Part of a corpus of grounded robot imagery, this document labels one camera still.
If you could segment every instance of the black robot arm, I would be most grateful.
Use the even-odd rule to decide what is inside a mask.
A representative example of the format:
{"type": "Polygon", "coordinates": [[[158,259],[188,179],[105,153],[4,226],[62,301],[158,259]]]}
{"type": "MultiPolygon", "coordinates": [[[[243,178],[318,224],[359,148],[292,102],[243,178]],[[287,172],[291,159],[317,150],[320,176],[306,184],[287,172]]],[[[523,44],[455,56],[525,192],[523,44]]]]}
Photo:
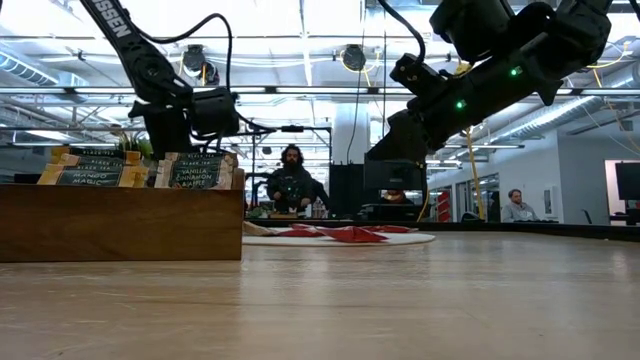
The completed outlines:
{"type": "Polygon", "coordinates": [[[452,43],[462,60],[479,64],[451,75],[424,64],[423,48],[417,57],[405,54],[390,77],[416,98],[388,119],[389,133],[368,157],[421,161],[452,135],[534,92],[551,105],[564,77],[602,55],[611,3],[563,0],[554,10],[535,2],[515,15],[507,0],[443,0],[430,19],[434,33],[452,43]]]}
{"type": "Polygon", "coordinates": [[[116,50],[136,95],[146,103],[135,102],[129,116],[144,118],[157,158],[166,152],[197,151],[191,137],[209,140],[238,132],[229,84],[194,93],[118,0],[80,2],[116,50]]]}

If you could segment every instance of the monitor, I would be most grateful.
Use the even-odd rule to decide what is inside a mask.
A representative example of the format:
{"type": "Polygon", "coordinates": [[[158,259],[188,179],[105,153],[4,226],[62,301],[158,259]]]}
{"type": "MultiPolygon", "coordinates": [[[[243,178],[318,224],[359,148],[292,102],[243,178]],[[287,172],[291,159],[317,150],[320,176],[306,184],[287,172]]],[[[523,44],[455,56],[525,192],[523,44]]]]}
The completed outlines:
{"type": "Polygon", "coordinates": [[[640,200],[640,163],[616,164],[620,200],[640,200]]]}
{"type": "Polygon", "coordinates": [[[403,160],[364,160],[365,189],[422,190],[426,181],[424,164],[403,160]]]}

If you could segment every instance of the wooden crate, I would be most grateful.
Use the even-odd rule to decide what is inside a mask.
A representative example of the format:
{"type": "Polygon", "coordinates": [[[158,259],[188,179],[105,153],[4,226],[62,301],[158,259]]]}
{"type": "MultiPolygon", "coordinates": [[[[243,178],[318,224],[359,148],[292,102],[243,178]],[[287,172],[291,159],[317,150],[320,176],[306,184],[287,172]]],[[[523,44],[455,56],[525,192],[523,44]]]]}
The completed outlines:
{"type": "Polygon", "coordinates": [[[0,185],[0,262],[240,260],[242,190],[0,185]]]}

